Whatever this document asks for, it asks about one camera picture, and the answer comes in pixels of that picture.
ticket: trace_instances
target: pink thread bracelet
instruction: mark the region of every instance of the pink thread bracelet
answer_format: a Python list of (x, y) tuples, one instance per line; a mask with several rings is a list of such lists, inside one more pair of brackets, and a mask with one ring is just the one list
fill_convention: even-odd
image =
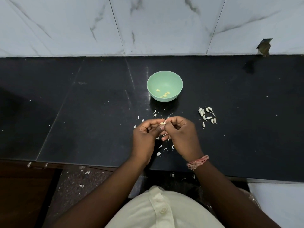
[(203, 165), (207, 160), (209, 159), (208, 155), (205, 155), (204, 157), (194, 160), (192, 162), (188, 162), (187, 166), (190, 170), (195, 170), (198, 166)]

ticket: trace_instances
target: black granite counter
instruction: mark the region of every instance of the black granite counter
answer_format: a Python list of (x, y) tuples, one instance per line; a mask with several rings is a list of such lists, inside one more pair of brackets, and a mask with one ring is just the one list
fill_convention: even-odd
[[(146, 89), (161, 70), (184, 82), (169, 103)], [(157, 117), (192, 120), (227, 176), (304, 181), (303, 74), (302, 56), (3, 58), (0, 158), (118, 167), (133, 126), (156, 108)], [(204, 106), (218, 125), (202, 128)], [(171, 146), (156, 141), (150, 169), (188, 171)]]

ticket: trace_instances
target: green bowl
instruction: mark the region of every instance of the green bowl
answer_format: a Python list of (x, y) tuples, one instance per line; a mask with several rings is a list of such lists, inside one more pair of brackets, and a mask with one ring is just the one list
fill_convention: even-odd
[(176, 99), (183, 88), (183, 80), (171, 71), (159, 71), (152, 74), (147, 81), (147, 88), (151, 96), (161, 102), (169, 102)]

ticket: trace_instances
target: person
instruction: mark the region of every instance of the person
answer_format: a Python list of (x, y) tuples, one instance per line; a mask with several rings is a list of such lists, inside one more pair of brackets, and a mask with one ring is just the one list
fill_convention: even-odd
[(119, 210), (150, 162), (159, 135), (171, 138), (188, 163), (204, 156), (191, 121), (180, 116), (146, 120), (133, 131), (129, 159), (53, 227), (279, 227), (206, 159), (195, 165), (194, 173), (218, 219), (191, 198), (156, 186)]

